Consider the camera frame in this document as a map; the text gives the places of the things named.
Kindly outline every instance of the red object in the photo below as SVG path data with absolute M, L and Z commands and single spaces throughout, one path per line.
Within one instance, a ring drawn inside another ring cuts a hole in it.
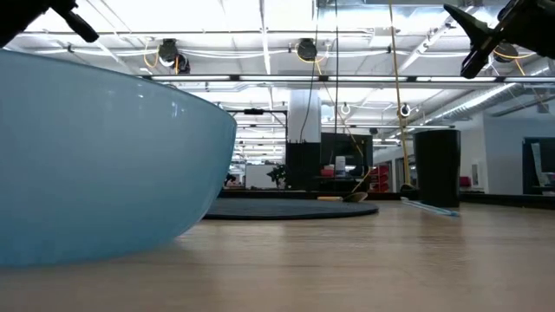
M 333 177 L 333 169 L 322 169 L 320 175 L 323 177 Z

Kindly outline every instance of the white column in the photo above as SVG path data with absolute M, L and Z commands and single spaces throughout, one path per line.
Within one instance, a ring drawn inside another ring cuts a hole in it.
M 319 143 L 321 137 L 321 106 L 318 91 L 291 90 L 289 101 L 289 129 L 287 140 L 291 143 Z

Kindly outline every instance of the potted plant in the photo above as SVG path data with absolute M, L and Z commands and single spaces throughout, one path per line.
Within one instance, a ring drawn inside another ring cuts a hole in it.
M 270 172 L 266 173 L 268 177 L 271 178 L 271 181 L 276 183 L 276 187 L 279 189 L 280 186 L 285 184 L 285 165 L 277 165 L 271 169 Z

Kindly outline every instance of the light blue bowl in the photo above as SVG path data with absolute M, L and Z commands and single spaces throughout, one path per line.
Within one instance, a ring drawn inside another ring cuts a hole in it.
M 0 51 L 0 265 L 112 257 L 202 219 L 236 122 L 193 95 Z

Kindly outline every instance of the black monitor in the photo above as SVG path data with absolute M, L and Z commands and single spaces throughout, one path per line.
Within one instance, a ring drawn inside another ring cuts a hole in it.
M 345 164 L 348 166 L 372 166 L 374 159 L 372 136 L 353 134 L 353 137 L 356 140 L 356 144 L 348 134 L 322 133 L 320 143 L 320 164 L 334 164 L 335 156 L 345 156 Z M 361 157 L 356 145 L 360 147 L 364 159 Z

